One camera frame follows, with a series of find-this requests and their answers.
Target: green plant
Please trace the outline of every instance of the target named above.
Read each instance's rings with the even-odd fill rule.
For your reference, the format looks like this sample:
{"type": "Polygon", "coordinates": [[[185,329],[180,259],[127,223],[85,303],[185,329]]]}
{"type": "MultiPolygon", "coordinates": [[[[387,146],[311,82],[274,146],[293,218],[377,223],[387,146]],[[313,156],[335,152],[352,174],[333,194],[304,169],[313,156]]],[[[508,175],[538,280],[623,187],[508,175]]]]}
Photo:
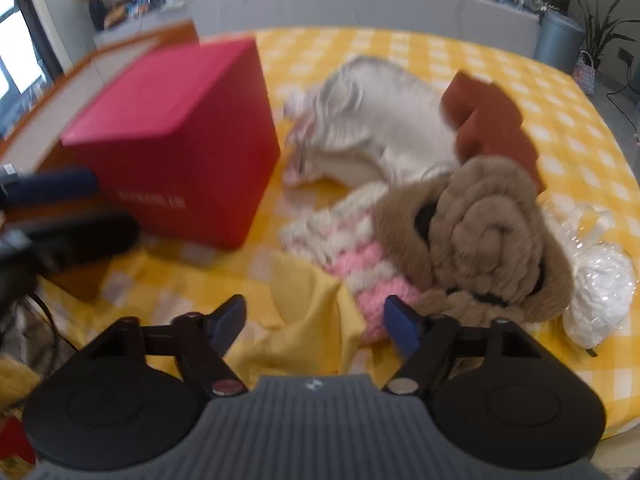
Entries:
{"type": "Polygon", "coordinates": [[[594,69],[598,69],[602,60],[602,53],[605,47],[613,40],[633,41],[625,34],[618,34],[616,29],[623,23],[640,23],[640,20],[620,20],[619,18],[612,20],[611,14],[622,0],[615,0],[604,17],[604,21],[600,20],[600,2],[596,2],[595,12],[591,12],[591,6],[588,0],[575,0],[582,12],[582,20],[587,36],[584,40],[584,49],[593,57],[594,69]]]}

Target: silver bolt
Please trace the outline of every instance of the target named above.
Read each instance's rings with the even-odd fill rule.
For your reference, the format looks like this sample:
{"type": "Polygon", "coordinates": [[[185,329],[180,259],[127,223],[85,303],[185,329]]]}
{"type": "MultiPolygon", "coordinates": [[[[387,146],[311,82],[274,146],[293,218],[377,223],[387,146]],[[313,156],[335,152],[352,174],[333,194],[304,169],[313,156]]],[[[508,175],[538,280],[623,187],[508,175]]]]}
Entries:
{"type": "Polygon", "coordinates": [[[244,386],[235,379],[222,379],[213,383],[211,390],[220,397],[233,397],[242,392],[244,386]]]}
{"type": "Polygon", "coordinates": [[[418,383],[413,379],[398,377],[389,381],[387,389],[396,395],[411,395],[418,391],[418,383]]]}

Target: yellow checkered tablecloth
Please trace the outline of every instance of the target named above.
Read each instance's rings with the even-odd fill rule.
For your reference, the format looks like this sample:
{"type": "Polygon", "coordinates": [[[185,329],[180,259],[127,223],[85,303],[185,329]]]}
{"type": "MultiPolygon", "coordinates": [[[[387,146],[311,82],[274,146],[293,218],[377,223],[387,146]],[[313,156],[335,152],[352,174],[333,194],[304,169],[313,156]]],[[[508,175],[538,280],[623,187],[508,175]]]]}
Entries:
{"type": "MultiPolygon", "coordinates": [[[[581,202],[609,209],[615,229],[607,238],[623,246],[640,268],[638,184],[611,132],[569,76],[500,50],[429,34],[286,28],[259,31],[256,37],[281,143],[290,127],[282,119],[284,98],[293,90],[322,82],[358,54],[386,57],[441,91],[462,68],[500,83],[520,106],[526,131],[540,150],[539,167],[548,186],[541,201],[551,201],[561,213],[581,202]]],[[[246,296],[253,322],[271,328],[272,318],[252,304],[268,294],[264,280],[271,251],[279,248],[278,230],[300,213],[329,206],[346,193],[326,181],[303,189],[283,189],[284,159],[241,250],[220,253],[149,237],[144,249],[112,263],[102,296],[94,304],[78,303],[46,284],[47,301],[62,330],[72,341],[84,344],[121,316],[166,323],[189,310],[211,311],[235,293],[246,296]]],[[[537,331],[539,340],[603,399],[609,431],[622,430],[640,419],[638,298],[632,311],[615,335],[598,347],[597,358],[569,345],[557,322],[537,331]]],[[[375,378],[384,380],[385,373],[398,363],[389,358],[388,345],[361,351],[354,370],[375,368],[375,378]]]]}

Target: floor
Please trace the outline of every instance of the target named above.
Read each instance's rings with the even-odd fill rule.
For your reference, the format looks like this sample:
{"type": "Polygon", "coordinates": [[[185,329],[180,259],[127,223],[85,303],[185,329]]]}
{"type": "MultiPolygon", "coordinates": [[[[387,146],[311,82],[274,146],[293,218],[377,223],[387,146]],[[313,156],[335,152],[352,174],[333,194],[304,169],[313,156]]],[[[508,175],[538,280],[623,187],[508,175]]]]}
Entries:
{"type": "MultiPolygon", "coordinates": [[[[640,182],[640,148],[636,141],[636,130],[631,123],[625,119],[624,115],[607,99],[608,92],[611,92],[609,88],[596,83],[595,93],[590,98],[591,102],[607,123],[609,129],[613,132],[622,153],[625,154],[626,161],[636,176],[636,180],[640,182]]],[[[629,99],[626,99],[621,94],[612,96],[611,98],[633,122],[637,122],[636,115],[638,113],[634,109],[634,104],[629,99]]]]}
{"type": "MultiPolygon", "coordinates": [[[[620,149],[625,154],[636,180],[640,182],[640,147],[636,141],[635,128],[625,119],[624,115],[607,99],[609,88],[596,84],[591,102],[616,137],[620,149]]],[[[634,104],[622,95],[612,96],[612,99],[622,110],[636,122],[634,104]]],[[[640,466],[638,449],[640,447],[640,426],[631,431],[617,435],[603,441],[596,450],[593,461],[599,468],[606,471],[612,480],[623,480],[640,466]]]]}

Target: clear plastic bag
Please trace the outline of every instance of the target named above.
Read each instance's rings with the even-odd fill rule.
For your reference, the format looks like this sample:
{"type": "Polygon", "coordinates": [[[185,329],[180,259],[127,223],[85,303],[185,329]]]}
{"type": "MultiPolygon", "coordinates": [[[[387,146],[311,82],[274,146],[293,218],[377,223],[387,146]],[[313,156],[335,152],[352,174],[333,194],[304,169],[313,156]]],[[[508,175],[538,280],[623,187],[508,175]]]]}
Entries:
{"type": "Polygon", "coordinates": [[[562,315],[569,338],[585,349],[599,345],[628,316],[636,291],[636,272],[628,254],[602,241],[612,227],[609,211],[579,205],[560,223],[543,208],[546,224],[556,236],[574,271],[574,296],[562,315]],[[594,227],[578,238],[582,217],[597,216],[594,227]]]}

